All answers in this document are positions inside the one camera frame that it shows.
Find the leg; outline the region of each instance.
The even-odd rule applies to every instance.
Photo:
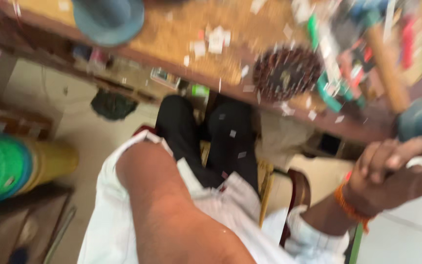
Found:
[[[167,96],[161,103],[156,121],[157,135],[163,137],[178,161],[185,158],[203,187],[217,188],[221,174],[203,168],[200,156],[198,127],[191,103],[179,95]]]
[[[219,175],[236,171],[258,193],[251,111],[249,105],[234,100],[213,111],[207,122],[211,149],[206,166]]]

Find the tiled floor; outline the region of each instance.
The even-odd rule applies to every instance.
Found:
[[[4,101],[20,104],[55,120],[55,139],[70,142],[79,150],[80,163],[71,175],[60,179],[73,185],[71,206],[77,213],[59,245],[52,264],[76,263],[84,232],[95,201],[97,174],[104,159],[143,123],[154,124],[158,108],[139,105],[125,120],[109,122],[98,117],[90,107],[96,87],[39,65],[19,60],[4,93]],[[312,200],[332,192],[339,179],[351,168],[343,161],[313,159],[296,155],[291,167],[306,173],[312,187]],[[270,199],[272,210],[290,201],[291,183],[277,178]]]

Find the skin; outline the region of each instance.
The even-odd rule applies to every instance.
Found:
[[[422,167],[404,168],[418,155],[422,155],[422,137],[405,144],[371,144],[343,189],[346,201],[359,213],[374,216],[422,196]],[[141,264],[255,263],[230,229],[193,205],[175,160],[160,145],[133,145],[118,160],[116,170],[130,194]],[[356,225],[333,195],[311,207],[302,218],[315,229],[335,236]]]

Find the wristband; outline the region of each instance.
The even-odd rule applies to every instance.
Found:
[[[346,202],[345,197],[343,195],[343,187],[346,185],[347,182],[344,182],[336,189],[334,195],[337,203],[343,208],[343,211],[348,215],[349,218],[354,219],[356,222],[361,223],[364,231],[366,233],[369,232],[369,228],[367,224],[370,220],[374,219],[375,216],[366,216],[362,213],[359,213],[352,205]]]

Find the ring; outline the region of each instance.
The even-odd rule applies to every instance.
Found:
[[[408,161],[407,163],[407,169],[413,167],[413,166],[421,166],[422,167],[422,156],[417,156]]]

